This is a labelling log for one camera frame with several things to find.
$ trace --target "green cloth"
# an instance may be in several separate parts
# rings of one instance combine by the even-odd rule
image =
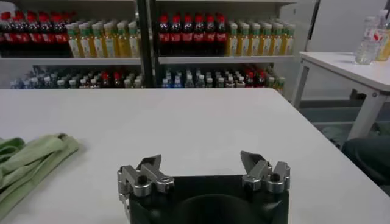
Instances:
[[[26,145],[20,138],[0,139],[0,159],[6,155],[0,161],[0,220],[78,148],[77,141],[64,134],[40,137]]]

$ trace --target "yellow drink bottle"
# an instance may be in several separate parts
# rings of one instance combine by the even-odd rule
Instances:
[[[271,47],[271,29],[271,24],[264,23],[263,36],[260,39],[259,55],[269,55],[269,49]]]
[[[119,54],[121,58],[129,58],[131,56],[130,53],[130,44],[129,37],[127,35],[125,24],[120,22],[117,25],[118,27],[118,44],[119,44]]]
[[[235,56],[237,54],[237,24],[230,24],[230,34],[226,44],[226,56]]]
[[[69,46],[72,50],[72,54],[74,58],[84,58],[83,48],[81,46],[81,42],[76,35],[76,31],[74,30],[75,24],[65,25],[68,30],[69,36]]]
[[[103,25],[101,23],[93,24],[93,43],[95,45],[96,55],[98,58],[107,58],[107,47],[103,37]]]
[[[249,38],[248,56],[258,55],[259,45],[260,45],[260,24],[253,23],[252,35]]]
[[[249,49],[249,25],[243,23],[242,33],[238,37],[238,50],[237,56],[247,56]]]
[[[129,23],[129,43],[130,50],[133,58],[140,57],[140,39],[137,35],[137,24],[135,21]]]
[[[269,55],[279,55],[280,47],[282,46],[282,29],[283,25],[277,23],[274,27],[274,36],[271,40],[271,48],[269,50]]]

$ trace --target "shelf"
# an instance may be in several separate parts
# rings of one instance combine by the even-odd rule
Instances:
[[[168,64],[234,64],[273,63],[292,61],[294,56],[242,56],[242,57],[160,57],[158,62]]]
[[[32,65],[140,65],[140,58],[0,58],[0,63]]]

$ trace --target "plastic bottle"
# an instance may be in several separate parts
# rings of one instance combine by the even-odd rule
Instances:
[[[356,51],[355,62],[362,65],[371,64],[377,53],[377,43],[374,34],[377,29],[377,20],[369,16],[364,20],[364,34],[358,50]]]
[[[204,36],[204,22],[203,16],[199,13],[195,15],[195,26],[194,26],[194,54],[204,55],[205,54],[205,36]]]
[[[194,37],[194,26],[193,19],[189,13],[185,15],[182,40],[183,40],[183,54],[191,55],[193,51],[193,37]]]
[[[274,36],[271,40],[269,55],[279,55],[280,47],[282,46],[282,29],[283,25],[279,23],[274,25]]]
[[[236,23],[230,24],[230,35],[226,47],[226,56],[235,56],[237,54],[237,45],[238,45],[237,28],[238,26]]]
[[[248,56],[256,56],[258,54],[258,47],[260,45],[260,24],[253,23],[252,35],[249,39]]]
[[[205,28],[205,49],[207,55],[213,55],[215,53],[215,35],[216,28],[214,23],[214,16],[207,15],[207,23]]]
[[[129,23],[129,43],[131,49],[131,55],[133,58],[140,57],[140,39],[137,35],[137,24],[135,21]]]
[[[171,48],[174,55],[181,54],[182,51],[182,25],[180,23],[180,16],[174,15],[172,18],[172,25],[170,30]]]
[[[160,23],[158,25],[158,37],[160,40],[160,55],[168,55],[169,47],[169,24],[167,14],[160,16]]]
[[[219,14],[217,16],[217,26],[216,26],[216,43],[215,43],[215,54],[223,56],[226,51],[226,43],[227,43],[227,34],[226,34],[226,24],[225,24],[225,16]]]
[[[126,24],[120,22],[117,24],[118,27],[118,43],[119,43],[119,54],[121,58],[129,58],[130,53],[130,43],[129,35],[126,31]]]
[[[103,37],[103,25],[101,23],[93,24],[92,30],[94,35],[93,43],[95,46],[96,56],[98,58],[107,58],[107,47]]]
[[[237,56],[247,56],[249,48],[249,25],[242,23],[241,35],[238,37]]]

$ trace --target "cola bottle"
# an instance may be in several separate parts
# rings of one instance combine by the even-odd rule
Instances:
[[[204,21],[201,14],[195,15],[195,26],[194,26],[194,54],[203,55],[205,53],[205,34],[204,34]]]
[[[213,55],[215,52],[215,30],[214,16],[207,15],[205,28],[205,48],[207,55]]]
[[[172,18],[172,25],[169,37],[171,38],[171,49],[174,55],[178,55],[182,51],[182,25],[180,23],[180,15],[176,14]]]
[[[226,51],[226,26],[225,26],[225,16],[222,14],[217,15],[217,34],[216,34],[216,44],[215,44],[215,54],[224,55]]]
[[[168,55],[169,47],[169,23],[168,16],[164,14],[160,16],[160,23],[158,25],[158,37],[160,39],[160,55]]]
[[[183,53],[185,55],[192,54],[193,36],[194,36],[193,19],[192,19],[191,15],[187,13],[185,15],[183,32],[182,32]]]

